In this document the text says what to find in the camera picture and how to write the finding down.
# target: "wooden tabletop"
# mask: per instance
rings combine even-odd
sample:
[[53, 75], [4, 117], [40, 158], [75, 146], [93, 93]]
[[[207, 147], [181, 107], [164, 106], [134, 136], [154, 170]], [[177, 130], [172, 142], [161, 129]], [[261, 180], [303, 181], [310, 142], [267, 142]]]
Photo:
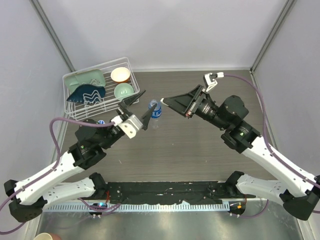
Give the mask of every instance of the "wooden tabletop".
[[[137, 72], [135, 77], [146, 93], [130, 111], [141, 116], [151, 99], [160, 100], [184, 94], [203, 85], [207, 71]], [[228, 73], [250, 78], [249, 71]], [[242, 98], [249, 109], [245, 118], [262, 131], [262, 111], [253, 89], [246, 83], [225, 77], [211, 92], [211, 98], [220, 105], [230, 95]], [[109, 111], [93, 117], [109, 122], [116, 115]], [[62, 150], [76, 143], [77, 125], [67, 127]], [[166, 106], [162, 106], [158, 129], [141, 130], [136, 137], [118, 140], [106, 151], [106, 157], [90, 169], [75, 175], [69, 181], [78, 181], [91, 173], [100, 173], [106, 182], [135, 181], [224, 181], [233, 171], [243, 171], [253, 177], [274, 179], [253, 160], [229, 149], [215, 126], [198, 116], [186, 119]]]

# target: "water bottle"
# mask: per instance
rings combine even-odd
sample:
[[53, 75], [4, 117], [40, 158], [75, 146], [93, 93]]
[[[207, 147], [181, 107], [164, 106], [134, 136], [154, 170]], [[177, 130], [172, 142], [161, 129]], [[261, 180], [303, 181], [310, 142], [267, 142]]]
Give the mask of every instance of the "water bottle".
[[149, 127], [151, 127], [152, 129], [157, 129], [159, 128], [159, 118], [161, 116], [162, 110], [161, 110], [161, 103], [155, 99], [152, 99], [149, 102], [149, 109], [152, 108], [153, 105], [157, 104], [157, 106], [155, 107], [155, 109], [152, 112], [152, 116], [150, 118], [149, 121]]

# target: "dish rack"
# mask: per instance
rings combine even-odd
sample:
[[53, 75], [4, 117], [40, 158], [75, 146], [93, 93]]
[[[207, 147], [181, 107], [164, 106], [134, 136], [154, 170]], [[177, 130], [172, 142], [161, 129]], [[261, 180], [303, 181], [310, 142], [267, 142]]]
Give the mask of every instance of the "dish rack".
[[[136, 77], [132, 71], [132, 68], [127, 57], [122, 57], [113, 61], [108, 61], [96, 66], [91, 66], [79, 71], [74, 71], [68, 73], [62, 77], [63, 81], [63, 95], [64, 95], [64, 112], [69, 115], [71, 118], [79, 121], [87, 119], [98, 114], [102, 114], [111, 110], [118, 108], [120, 101], [114, 96], [114, 89], [117, 86], [117, 83], [111, 79], [111, 72], [119, 67], [125, 67], [130, 70], [130, 79], [128, 84], [133, 87], [134, 93], [129, 96], [135, 95], [140, 92]], [[73, 74], [83, 73], [86, 71], [99, 69], [102, 71], [105, 79], [105, 96], [101, 97], [98, 91], [93, 91], [92, 94], [84, 94], [83, 99], [84, 103], [76, 103], [67, 101], [67, 98], [71, 95], [69, 89], [65, 85], [65, 78]]]

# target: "white wall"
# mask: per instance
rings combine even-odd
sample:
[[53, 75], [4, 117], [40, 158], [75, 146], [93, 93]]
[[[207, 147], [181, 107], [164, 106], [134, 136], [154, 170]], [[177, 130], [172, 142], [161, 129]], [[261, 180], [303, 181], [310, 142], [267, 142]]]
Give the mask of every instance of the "white wall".
[[76, 69], [251, 67], [286, 0], [40, 0]]
[[[62, 75], [68, 69], [27, 0], [0, 1], [0, 185], [23, 180], [48, 165], [53, 142], [49, 122], [63, 115]], [[5, 191], [0, 187], [0, 202]], [[0, 231], [18, 225], [9, 207]], [[17, 234], [0, 236], [16, 240]]]
[[[256, 70], [280, 151], [314, 175], [320, 175], [319, 9], [318, 0], [298, 0]], [[314, 217], [317, 230], [320, 216]]]

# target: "gray floor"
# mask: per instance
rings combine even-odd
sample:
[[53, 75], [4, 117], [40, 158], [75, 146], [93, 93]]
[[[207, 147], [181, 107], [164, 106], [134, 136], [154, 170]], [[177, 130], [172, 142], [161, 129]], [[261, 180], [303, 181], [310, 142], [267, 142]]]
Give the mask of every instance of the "gray floor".
[[[248, 201], [245, 214], [256, 214], [264, 205], [265, 201]], [[253, 219], [211, 211], [115, 213], [101, 219], [88, 216], [85, 212], [44, 212], [37, 234], [55, 233], [62, 240], [303, 239], [297, 220], [276, 203]]]
[[[151, 99], [160, 100], [186, 93], [203, 84], [204, 71], [138, 72], [140, 89], [146, 93], [131, 111], [141, 116]], [[249, 71], [228, 71], [250, 79]], [[250, 113], [245, 120], [262, 131], [262, 112], [254, 90], [246, 83], [225, 77], [218, 81], [211, 97], [221, 104], [230, 95], [242, 98]], [[102, 174], [107, 181], [204, 181], [226, 180], [235, 170], [254, 177], [273, 179], [261, 166], [229, 149], [220, 138], [222, 132], [194, 116], [185, 119], [163, 106], [160, 128], [138, 132], [134, 139], [124, 136], [106, 153], [105, 159], [85, 172], [73, 176], [78, 181], [91, 173]], [[109, 120], [115, 111], [96, 116], [95, 120]], [[63, 151], [76, 142], [77, 125], [67, 127]]]

